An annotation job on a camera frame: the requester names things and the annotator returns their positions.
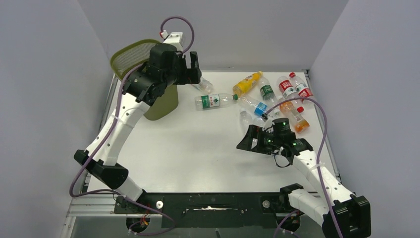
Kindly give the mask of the small clear water bottle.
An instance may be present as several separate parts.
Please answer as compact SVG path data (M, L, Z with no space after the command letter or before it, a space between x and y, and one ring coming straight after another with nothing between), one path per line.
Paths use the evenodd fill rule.
M206 95L210 94L214 90L213 84L203 77L201 77L198 84L192 84L191 86Z

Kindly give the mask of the green label Nongfu water bottle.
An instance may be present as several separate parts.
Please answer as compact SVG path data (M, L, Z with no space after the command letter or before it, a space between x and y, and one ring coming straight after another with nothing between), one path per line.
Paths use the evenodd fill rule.
M238 99L237 94L226 93L197 96L195 98L195 108L197 111L223 108L236 104Z

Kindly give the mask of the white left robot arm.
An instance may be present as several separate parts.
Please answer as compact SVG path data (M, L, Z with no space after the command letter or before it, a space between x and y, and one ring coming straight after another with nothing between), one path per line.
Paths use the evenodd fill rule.
M148 59L133 67L123 77L117 103L97 138L84 150L77 150L74 159L108 188L136 201L143 193L117 160L138 120L172 85L198 84L202 73L198 55L190 52L187 67L182 46L183 33L162 31L164 41L153 46Z

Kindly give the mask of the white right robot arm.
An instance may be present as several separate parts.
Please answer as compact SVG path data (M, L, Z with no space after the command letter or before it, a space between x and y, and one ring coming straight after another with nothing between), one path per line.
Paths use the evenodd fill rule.
M316 198L299 184L281 188L279 207L299 210L321 226L326 238L368 238L371 235L370 203L348 190L321 162L313 147L297 138L287 118L272 127L251 124L237 149L266 155L280 154L296 168L320 195Z

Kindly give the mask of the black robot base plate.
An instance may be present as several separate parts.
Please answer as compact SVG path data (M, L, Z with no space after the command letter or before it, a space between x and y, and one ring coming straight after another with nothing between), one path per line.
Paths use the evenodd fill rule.
M137 204L116 198L115 214L136 215L131 225L144 217L151 219L150 207L166 214L161 228L276 228L293 208L283 203L279 192L232 193L146 193Z

